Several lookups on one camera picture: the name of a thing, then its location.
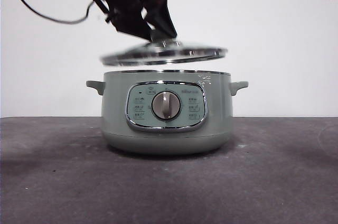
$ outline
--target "silver knob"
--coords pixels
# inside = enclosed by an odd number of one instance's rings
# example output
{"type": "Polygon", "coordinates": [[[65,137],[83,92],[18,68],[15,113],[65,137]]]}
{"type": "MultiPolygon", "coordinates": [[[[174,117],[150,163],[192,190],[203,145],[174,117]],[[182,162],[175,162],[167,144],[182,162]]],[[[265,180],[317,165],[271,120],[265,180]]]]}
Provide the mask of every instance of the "silver knob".
{"type": "Polygon", "coordinates": [[[161,92],[154,97],[152,108],[156,116],[161,119],[171,119],[180,111],[180,100],[174,93],[161,92]]]}

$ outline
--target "chrome trim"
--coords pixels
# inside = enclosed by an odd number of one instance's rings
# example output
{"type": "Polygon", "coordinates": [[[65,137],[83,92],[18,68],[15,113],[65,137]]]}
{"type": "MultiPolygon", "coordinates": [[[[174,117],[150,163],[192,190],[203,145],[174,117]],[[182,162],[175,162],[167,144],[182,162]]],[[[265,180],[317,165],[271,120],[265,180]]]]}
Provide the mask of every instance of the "chrome trim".
{"type": "Polygon", "coordinates": [[[221,74],[221,75],[228,75],[231,76],[228,72],[217,72],[217,71],[201,71],[201,70],[124,70],[124,71],[111,71],[106,72],[108,73],[139,73],[139,72],[157,72],[157,73],[163,73],[163,72],[178,72],[178,73],[210,73],[210,74],[221,74]]]}
{"type": "Polygon", "coordinates": [[[205,91],[203,89],[203,87],[197,83],[193,83],[193,82],[185,82],[185,81],[163,81],[163,80],[159,80],[159,81],[147,81],[147,82],[139,82],[135,85],[132,85],[131,88],[128,91],[128,95],[127,95],[127,100],[126,100],[126,105],[125,105],[125,116],[127,119],[127,122],[129,124],[129,126],[133,129],[136,130],[141,130],[144,132],[161,132],[161,133],[182,133],[182,132],[191,132],[192,130],[197,130],[198,128],[200,128],[202,126],[202,124],[205,122],[206,116],[208,115],[208,104],[206,102],[206,96],[205,96],[205,91]],[[132,119],[130,118],[129,114],[128,114],[128,103],[129,103],[129,97],[130,97],[130,92],[131,90],[139,85],[147,85],[147,84],[178,84],[178,85],[191,85],[191,86],[196,86],[198,88],[200,88],[200,90],[202,91],[202,96],[203,96],[203,102],[204,102],[204,115],[202,117],[202,119],[200,119],[200,121],[196,124],[193,125],[188,125],[188,126],[181,126],[181,127],[150,127],[150,126],[144,126],[144,125],[140,125],[135,123],[134,121],[132,121],[132,119]]]}

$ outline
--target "white wall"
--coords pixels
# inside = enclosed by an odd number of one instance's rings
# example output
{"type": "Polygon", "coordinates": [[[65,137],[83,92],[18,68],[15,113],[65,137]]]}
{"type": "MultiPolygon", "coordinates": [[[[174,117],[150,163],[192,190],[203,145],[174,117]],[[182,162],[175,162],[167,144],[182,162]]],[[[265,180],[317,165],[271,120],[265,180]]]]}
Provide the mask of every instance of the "white wall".
{"type": "MultiPolygon", "coordinates": [[[[64,19],[90,0],[27,0],[64,19]]],[[[229,49],[222,60],[146,67],[226,71],[248,89],[236,116],[338,116],[338,1],[169,0],[180,40],[229,49]]],[[[99,116],[101,97],[85,87],[103,73],[103,54],[144,41],[117,33],[94,6],[75,26],[35,16],[19,0],[1,1],[2,116],[99,116]]]]}

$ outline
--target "stainless steel lid rim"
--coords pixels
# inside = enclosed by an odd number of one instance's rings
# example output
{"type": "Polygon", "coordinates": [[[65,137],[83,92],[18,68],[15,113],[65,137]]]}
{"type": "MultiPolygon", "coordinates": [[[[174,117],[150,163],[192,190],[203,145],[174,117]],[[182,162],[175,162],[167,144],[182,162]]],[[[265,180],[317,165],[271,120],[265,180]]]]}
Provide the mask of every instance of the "stainless steel lid rim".
{"type": "Polygon", "coordinates": [[[221,74],[231,76],[228,72],[218,72],[218,71],[202,71],[202,70],[122,70],[122,71],[111,71],[105,72],[106,74],[119,74],[119,73],[143,73],[143,72],[153,72],[153,73],[203,73],[203,74],[221,74]]]}

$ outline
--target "glass lid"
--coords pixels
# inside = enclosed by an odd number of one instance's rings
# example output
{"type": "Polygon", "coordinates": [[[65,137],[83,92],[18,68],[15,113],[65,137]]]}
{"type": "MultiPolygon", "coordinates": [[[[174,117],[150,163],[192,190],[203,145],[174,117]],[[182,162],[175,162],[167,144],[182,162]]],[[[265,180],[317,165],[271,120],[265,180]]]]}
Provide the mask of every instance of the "glass lid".
{"type": "Polygon", "coordinates": [[[224,58],[227,49],[185,44],[176,39],[147,43],[133,49],[101,58],[107,66],[172,64],[224,58]]]}

